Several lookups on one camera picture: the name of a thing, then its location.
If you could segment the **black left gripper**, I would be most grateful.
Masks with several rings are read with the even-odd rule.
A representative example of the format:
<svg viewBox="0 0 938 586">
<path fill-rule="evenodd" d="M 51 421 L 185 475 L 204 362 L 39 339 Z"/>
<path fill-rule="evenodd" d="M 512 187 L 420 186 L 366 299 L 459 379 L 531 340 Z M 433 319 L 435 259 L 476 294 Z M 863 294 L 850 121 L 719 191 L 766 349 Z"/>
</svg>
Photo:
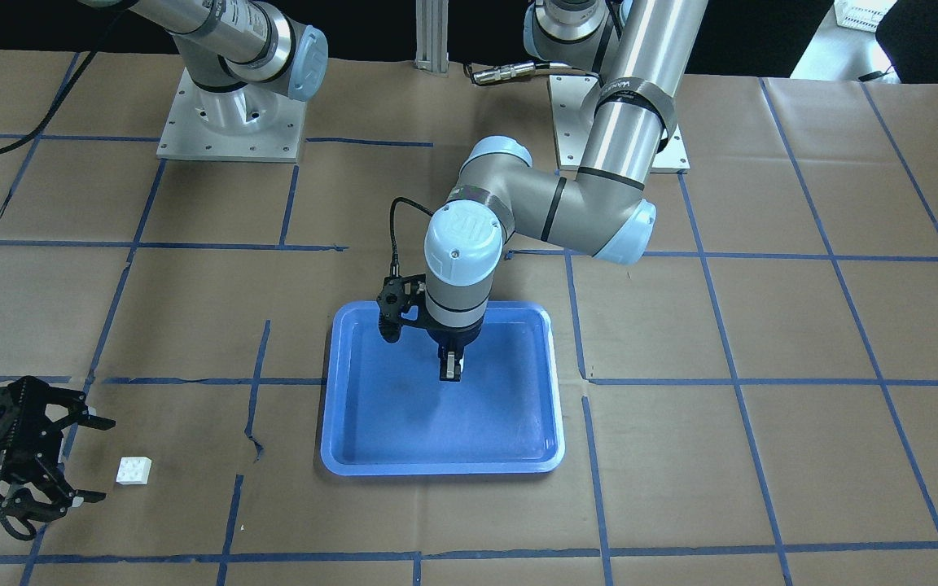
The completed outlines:
<svg viewBox="0 0 938 586">
<path fill-rule="evenodd" d="M 429 337 L 438 344 L 439 379 L 450 381 L 450 352 L 454 352 L 454 381 L 461 382 L 464 370 L 464 348 L 476 341 L 483 330 L 484 320 L 474 322 L 472 326 L 459 327 L 431 327 L 427 329 Z"/>
</svg>

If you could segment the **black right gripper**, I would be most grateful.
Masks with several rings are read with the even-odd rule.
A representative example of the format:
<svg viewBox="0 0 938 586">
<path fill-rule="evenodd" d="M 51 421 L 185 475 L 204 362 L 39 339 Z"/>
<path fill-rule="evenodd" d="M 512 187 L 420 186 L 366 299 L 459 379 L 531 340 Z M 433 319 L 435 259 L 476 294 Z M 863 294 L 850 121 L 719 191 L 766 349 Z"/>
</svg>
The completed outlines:
<svg viewBox="0 0 938 586">
<path fill-rule="evenodd" d="M 100 503 L 107 493 L 75 489 L 60 464 L 64 429 L 114 429 L 116 420 L 100 417 L 82 391 L 56 388 L 34 376 L 0 387 L 0 524 L 16 520 L 26 529 L 51 523 L 71 508 Z"/>
</svg>

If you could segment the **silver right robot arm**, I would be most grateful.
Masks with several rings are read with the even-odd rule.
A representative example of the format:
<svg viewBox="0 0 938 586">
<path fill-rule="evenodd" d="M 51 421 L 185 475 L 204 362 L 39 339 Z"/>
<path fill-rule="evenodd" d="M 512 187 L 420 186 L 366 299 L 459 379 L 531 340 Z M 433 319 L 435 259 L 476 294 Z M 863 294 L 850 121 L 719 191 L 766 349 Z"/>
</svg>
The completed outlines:
<svg viewBox="0 0 938 586">
<path fill-rule="evenodd" d="M 93 1 L 96 10 L 130 11 L 172 37 L 185 64 L 156 154 L 164 160 L 294 162 L 305 105 L 328 65 L 325 34 L 265 1 Z M 34 376 L 0 386 L 0 524 L 22 541 L 38 523 L 98 503 L 75 489 L 59 464 L 64 432 L 108 430 L 82 391 Z"/>
</svg>

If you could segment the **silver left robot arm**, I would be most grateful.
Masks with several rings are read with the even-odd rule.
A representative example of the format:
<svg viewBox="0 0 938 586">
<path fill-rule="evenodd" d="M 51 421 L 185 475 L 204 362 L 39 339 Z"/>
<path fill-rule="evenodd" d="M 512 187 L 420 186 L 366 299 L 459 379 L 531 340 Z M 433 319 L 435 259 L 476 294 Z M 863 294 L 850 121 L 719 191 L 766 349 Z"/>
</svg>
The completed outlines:
<svg viewBox="0 0 938 586">
<path fill-rule="evenodd" d="M 495 301 L 520 234 L 618 265 L 641 259 L 656 222 L 645 198 L 680 129 L 675 96 L 704 1 L 533 1 L 524 48 L 563 57 L 592 88 L 571 115 L 583 148 L 561 171 L 524 144 L 481 138 L 429 216 L 424 271 L 397 248 L 375 301 L 334 318 L 320 458 L 339 476 L 548 474 L 565 453 L 550 315 Z"/>
</svg>

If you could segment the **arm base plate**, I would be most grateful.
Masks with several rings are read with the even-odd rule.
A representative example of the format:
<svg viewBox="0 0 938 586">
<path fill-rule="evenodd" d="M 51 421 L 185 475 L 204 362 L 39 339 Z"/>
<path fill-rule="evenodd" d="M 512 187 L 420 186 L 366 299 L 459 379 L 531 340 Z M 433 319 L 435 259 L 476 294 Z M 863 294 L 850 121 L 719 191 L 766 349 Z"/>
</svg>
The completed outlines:
<svg viewBox="0 0 938 586">
<path fill-rule="evenodd" d="M 213 93 L 182 72 L 156 154 L 186 162 L 297 163 L 306 103 L 257 86 Z"/>
<path fill-rule="evenodd" d="M 594 122 L 595 103 L 600 91 L 597 77 L 552 75 L 548 89 L 558 168 L 574 172 L 583 160 L 585 144 Z M 651 171 L 677 173 L 687 172 L 690 168 L 685 140 L 680 130 L 674 130 L 666 147 L 656 153 Z"/>
</svg>

